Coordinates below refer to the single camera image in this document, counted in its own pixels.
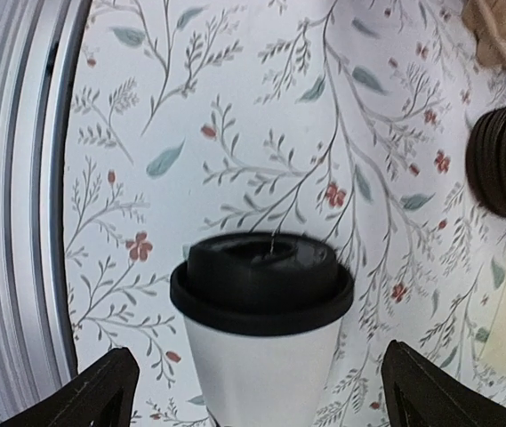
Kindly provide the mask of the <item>white paper coffee cup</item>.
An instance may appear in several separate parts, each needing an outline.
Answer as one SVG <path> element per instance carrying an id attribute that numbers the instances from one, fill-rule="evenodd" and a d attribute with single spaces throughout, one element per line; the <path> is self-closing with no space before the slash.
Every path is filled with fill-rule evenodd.
<path id="1" fill-rule="evenodd" d="M 342 310 L 210 310 L 184 318 L 215 426 L 309 426 Z"/>

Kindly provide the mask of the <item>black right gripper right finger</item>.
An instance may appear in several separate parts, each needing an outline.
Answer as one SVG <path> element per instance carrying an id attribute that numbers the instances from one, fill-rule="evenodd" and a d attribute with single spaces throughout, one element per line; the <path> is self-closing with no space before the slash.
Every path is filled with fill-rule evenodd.
<path id="1" fill-rule="evenodd" d="M 506 407 L 459 383 L 404 342 L 389 343 L 381 372 L 392 426 L 506 426 Z"/>

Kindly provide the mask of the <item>black plastic cup lid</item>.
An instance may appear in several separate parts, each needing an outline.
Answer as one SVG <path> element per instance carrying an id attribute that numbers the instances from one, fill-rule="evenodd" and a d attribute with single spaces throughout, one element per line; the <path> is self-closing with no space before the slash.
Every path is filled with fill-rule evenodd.
<path id="1" fill-rule="evenodd" d="M 307 333 L 342 318 L 355 280 L 335 251 L 293 233 L 235 232 L 203 239 L 170 278 L 185 317 L 229 334 Z"/>

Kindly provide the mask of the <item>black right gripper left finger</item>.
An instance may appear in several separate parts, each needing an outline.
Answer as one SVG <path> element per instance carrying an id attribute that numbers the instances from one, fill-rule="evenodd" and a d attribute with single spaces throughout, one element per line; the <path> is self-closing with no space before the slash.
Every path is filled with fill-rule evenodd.
<path id="1" fill-rule="evenodd" d="M 130 350 L 115 348 L 49 398 L 0 426 L 128 427 L 139 375 Z"/>

